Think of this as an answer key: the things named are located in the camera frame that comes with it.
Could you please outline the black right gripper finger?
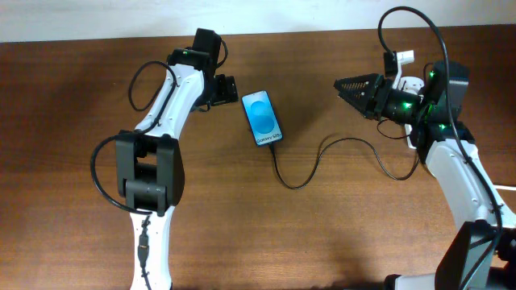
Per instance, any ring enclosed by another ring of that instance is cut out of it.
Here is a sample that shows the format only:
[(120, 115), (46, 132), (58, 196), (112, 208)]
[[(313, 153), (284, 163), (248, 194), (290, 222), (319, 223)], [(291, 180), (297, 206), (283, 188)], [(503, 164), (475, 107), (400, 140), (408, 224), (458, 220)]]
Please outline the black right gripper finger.
[(377, 73), (358, 77), (348, 77), (336, 80), (334, 88), (346, 96), (372, 96), (383, 81), (383, 76)]
[(365, 118), (374, 117), (375, 101), (366, 93), (339, 92), (339, 96)]

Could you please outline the blue Galaxy smartphone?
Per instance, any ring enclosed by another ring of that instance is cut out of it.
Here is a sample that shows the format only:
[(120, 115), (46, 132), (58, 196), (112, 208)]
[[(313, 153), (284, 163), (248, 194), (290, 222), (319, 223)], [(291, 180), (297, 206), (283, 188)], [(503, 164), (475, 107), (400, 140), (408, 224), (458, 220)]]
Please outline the blue Galaxy smartphone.
[(245, 95), (241, 101), (258, 147), (283, 139), (273, 105), (265, 90)]

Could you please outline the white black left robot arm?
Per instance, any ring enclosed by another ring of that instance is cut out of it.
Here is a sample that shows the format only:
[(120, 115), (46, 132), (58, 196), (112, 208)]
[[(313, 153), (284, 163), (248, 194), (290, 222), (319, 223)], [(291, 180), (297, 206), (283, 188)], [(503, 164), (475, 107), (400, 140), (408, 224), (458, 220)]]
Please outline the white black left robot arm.
[(115, 142), (119, 195), (130, 210), (135, 258), (133, 289), (170, 289), (169, 239), (173, 211), (185, 187), (179, 138), (189, 114), (237, 102), (232, 76), (218, 74), (224, 40), (199, 28), (193, 44), (162, 64), (166, 76), (146, 117)]

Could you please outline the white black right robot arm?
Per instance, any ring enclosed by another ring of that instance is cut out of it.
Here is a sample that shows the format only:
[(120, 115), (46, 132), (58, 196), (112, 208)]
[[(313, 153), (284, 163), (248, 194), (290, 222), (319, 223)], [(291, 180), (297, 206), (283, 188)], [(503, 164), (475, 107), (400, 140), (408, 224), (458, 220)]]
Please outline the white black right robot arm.
[(426, 80), (402, 85), (372, 73), (335, 81), (339, 96), (365, 118), (409, 125), (410, 144), (438, 181), (457, 234), (435, 272), (389, 275), (386, 289), (513, 289), (515, 214), (481, 164), (469, 129), (458, 121), (469, 71), (433, 64)]

